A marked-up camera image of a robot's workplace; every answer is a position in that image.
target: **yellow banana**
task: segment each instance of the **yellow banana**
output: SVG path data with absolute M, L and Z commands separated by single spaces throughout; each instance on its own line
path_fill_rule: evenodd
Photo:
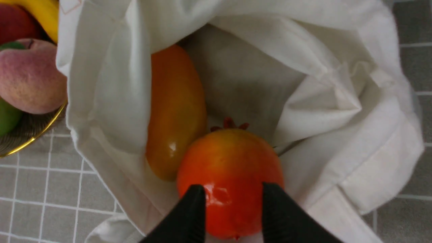
M 48 36 L 57 44 L 59 3 L 57 0 L 0 0 L 0 3 L 20 5 L 33 15 Z

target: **white fabric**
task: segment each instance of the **white fabric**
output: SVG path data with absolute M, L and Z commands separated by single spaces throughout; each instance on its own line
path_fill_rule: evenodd
M 67 125 L 139 232 L 150 232 L 178 201 L 175 184 L 141 159 L 150 54 L 188 36 L 180 45 L 200 74 L 209 126 L 230 115 L 278 150 L 296 141 L 280 157 L 286 191 L 344 242 L 381 242 L 360 214 L 394 197 L 423 151 L 395 23 L 381 1 L 60 4 L 57 67 L 68 77 Z M 134 227 L 115 216 L 87 242 L 131 242 L 139 238 Z

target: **pomegranate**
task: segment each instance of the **pomegranate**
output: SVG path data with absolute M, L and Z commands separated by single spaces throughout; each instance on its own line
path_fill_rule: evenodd
M 239 239 L 261 230 L 262 182 L 282 188 L 280 161 L 262 138 L 236 128 L 226 118 L 224 128 L 196 140 L 188 148 L 178 171 L 180 196 L 190 185 L 206 190 L 206 230 L 220 239 Z

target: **peach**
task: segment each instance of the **peach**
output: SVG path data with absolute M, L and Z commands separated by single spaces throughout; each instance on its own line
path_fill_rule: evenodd
M 0 3 L 0 45 L 22 38 L 41 39 L 43 34 L 30 13 L 17 5 Z
M 0 51 L 0 96 L 32 114 L 56 110 L 67 99 L 67 79 L 55 65 L 57 47 L 34 39 L 17 42 L 25 49 Z

